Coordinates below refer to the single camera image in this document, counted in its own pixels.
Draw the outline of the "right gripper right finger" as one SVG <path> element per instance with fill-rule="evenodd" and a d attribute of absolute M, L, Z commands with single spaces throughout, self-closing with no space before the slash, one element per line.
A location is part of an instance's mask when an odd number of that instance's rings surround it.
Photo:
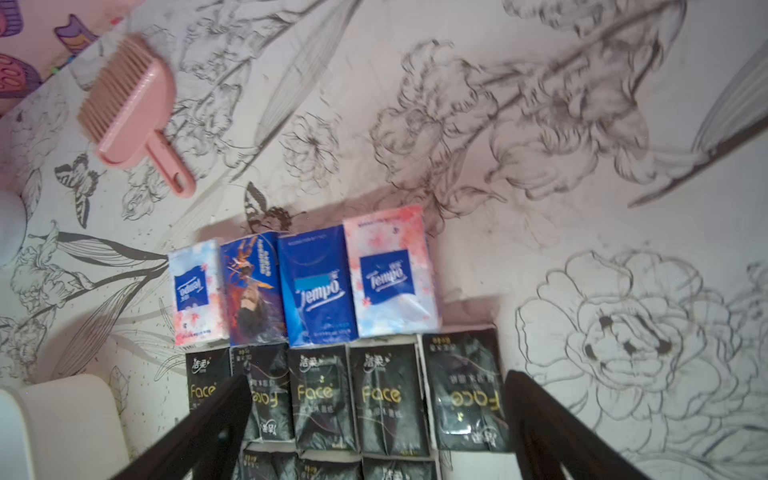
<path fill-rule="evenodd" d="M 504 410 L 524 479 L 644 479 L 527 374 L 506 374 Z"/>

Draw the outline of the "dark blue tissue pack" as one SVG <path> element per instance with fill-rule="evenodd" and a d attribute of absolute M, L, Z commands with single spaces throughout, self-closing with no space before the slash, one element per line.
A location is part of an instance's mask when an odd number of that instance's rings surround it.
<path fill-rule="evenodd" d="M 267 231 L 220 246 L 233 346 L 287 341 L 277 239 Z"/>

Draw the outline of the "black sachet top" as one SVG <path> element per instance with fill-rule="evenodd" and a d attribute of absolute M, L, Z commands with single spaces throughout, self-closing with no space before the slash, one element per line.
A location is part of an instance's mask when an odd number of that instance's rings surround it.
<path fill-rule="evenodd" d="M 295 439 L 291 402 L 288 345 L 232 347 L 234 376 L 246 376 L 251 410 L 244 434 L 249 442 L 292 442 Z"/>

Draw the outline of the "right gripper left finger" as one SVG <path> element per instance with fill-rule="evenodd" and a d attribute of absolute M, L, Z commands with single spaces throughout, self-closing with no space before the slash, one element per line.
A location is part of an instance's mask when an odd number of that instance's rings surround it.
<path fill-rule="evenodd" d="M 117 479 L 229 479 L 241 451 L 252 408 L 249 382 L 227 379 L 140 457 L 115 475 Z"/>

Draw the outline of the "pink blue floral tissue pack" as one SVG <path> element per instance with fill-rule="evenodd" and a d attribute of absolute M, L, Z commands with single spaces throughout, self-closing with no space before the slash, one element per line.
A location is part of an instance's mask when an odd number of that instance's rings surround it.
<path fill-rule="evenodd" d="M 216 239 L 168 255 L 177 346 L 207 345 L 229 338 L 219 242 Z"/>

